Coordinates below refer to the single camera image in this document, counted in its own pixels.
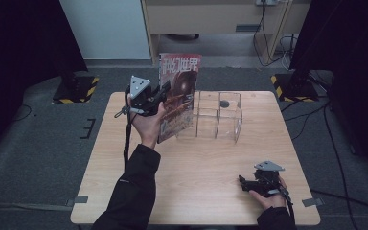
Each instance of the hand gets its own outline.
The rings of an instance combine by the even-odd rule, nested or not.
[[[284,188],[286,188],[286,183],[282,177],[280,177],[280,183]],[[283,198],[281,194],[276,194],[271,197],[264,197],[258,194],[256,191],[250,190],[250,195],[253,196],[255,199],[259,201],[259,203],[262,205],[263,209],[266,210],[270,207],[277,208],[277,207],[286,207],[286,200]]]
[[[142,145],[154,150],[158,135],[160,132],[161,118],[166,114],[164,104],[161,102],[156,115],[143,117],[134,112],[130,112],[130,119],[133,120],[133,126],[139,132],[142,139]]]

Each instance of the magazine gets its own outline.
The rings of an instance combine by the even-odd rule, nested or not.
[[[192,124],[200,62],[198,54],[160,54],[160,85],[170,81],[171,89],[164,102],[166,115],[161,121],[158,143]]]

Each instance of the black curtain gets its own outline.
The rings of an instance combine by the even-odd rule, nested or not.
[[[58,0],[0,0],[0,135],[29,86],[87,71]]]
[[[368,1],[312,0],[291,68],[333,71],[333,111],[368,157]]]

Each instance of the clear acrylic box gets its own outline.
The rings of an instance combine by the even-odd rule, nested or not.
[[[196,91],[193,120],[177,138],[212,138],[237,143],[242,126],[240,93]]]

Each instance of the person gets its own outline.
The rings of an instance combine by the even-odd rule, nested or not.
[[[136,116],[131,113],[132,124],[138,131],[141,144],[129,158],[125,172],[118,179],[106,210],[94,222],[93,230],[144,230],[156,199],[155,174],[161,156],[154,150],[160,131],[161,118],[166,113],[163,103],[154,116]],[[263,230],[296,229],[280,195],[265,198],[249,192],[263,206],[258,218]]]
[[[161,118],[166,113],[163,103],[156,115],[143,117],[131,113],[133,126],[141,144],[131,154],[125,172],[118,179],[106,210],[94,222],[94,230],[146,229],[156,197],[155,174],[160,154],[154,150]]]
[[[284,179],[279,176],[280,183],[286,188]],[[264,211],[258,217],[258,224],[261,230],[296,230],[293,219],[286,208],[286,200],[280,195],[276,194],[271,197],[264,197],[256,191],[249,191],[250,195],[254,197],[263,207]]]

